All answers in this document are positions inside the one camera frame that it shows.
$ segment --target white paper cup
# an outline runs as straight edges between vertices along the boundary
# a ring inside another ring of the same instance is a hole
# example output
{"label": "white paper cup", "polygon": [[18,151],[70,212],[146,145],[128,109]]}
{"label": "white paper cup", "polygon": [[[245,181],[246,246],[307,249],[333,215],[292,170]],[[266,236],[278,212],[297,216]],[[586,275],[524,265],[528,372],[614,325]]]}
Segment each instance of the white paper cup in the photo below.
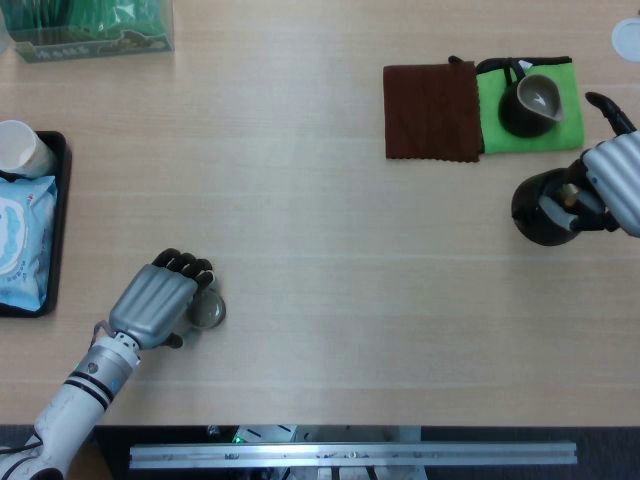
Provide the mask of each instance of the white paper cup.
{"label": "white paper cup", "polygon": [[0,170],[27,178],[50,175],[56,157],[29,125],[17,120],[0,122]]}

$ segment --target brown cloth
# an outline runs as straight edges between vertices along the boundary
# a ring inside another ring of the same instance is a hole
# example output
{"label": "brown cloth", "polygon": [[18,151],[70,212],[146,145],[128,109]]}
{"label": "brown cloth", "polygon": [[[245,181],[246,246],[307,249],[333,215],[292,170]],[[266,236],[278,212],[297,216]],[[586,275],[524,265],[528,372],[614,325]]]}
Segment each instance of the brown cloth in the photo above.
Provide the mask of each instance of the brown cloth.
{"label": "brown cloth", "polygon": [[477,162],[482,150],[473,62],[384,68],[387,158]]}

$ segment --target wet wipes pack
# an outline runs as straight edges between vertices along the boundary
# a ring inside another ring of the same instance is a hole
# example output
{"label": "wet wipes pack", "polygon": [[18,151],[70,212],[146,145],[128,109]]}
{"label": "wet wipes pack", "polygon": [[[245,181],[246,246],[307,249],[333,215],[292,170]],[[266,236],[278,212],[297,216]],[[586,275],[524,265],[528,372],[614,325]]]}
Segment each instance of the wet wipes pack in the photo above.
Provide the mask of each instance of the wet wipes pack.
{"label": "wet wipes pack", "polygon": [[38,310],[47,295],[55,177],[0,178],[0,303]]}

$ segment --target robotic hand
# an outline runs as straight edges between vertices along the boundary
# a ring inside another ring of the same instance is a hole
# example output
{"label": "robotic hand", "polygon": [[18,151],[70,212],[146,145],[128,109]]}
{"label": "robotic hand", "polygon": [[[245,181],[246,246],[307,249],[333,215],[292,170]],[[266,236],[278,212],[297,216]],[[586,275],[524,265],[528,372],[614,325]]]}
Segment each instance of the robotic hand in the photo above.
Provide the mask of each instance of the robotic hand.
{"label": "robotic hand", "polygon": [[145,265],[111,311],[109,335],[92,343],[87,355],[34,424],[24,447],[0,450],[0,480],[62,480],[78,449],[140,363],[140,350],[179,348],[173,333],[188,308],[199,324],[222,321],[224,302],[211,288],[208,260],[169,249]]}
{"label": "robotic hand", "polygon": [[516,226],[541,245],[620,227],[640,237],[640,132],[611,99],[593,92],[586,97],[617,136],[587,150],[569,168],[529,178],[513,196]]}

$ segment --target small round lid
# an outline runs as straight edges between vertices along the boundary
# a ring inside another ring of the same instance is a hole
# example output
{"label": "small round lid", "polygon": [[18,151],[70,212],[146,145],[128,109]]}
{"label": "small round lid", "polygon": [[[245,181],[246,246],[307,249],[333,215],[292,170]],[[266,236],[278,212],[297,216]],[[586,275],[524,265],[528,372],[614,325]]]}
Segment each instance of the small round lid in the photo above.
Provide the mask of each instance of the small round lid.
{"label": "small round lid", "polygon": [[640,62],[640,18],[627,18],[618,23],[611,34],[618,55],[630,62]]}

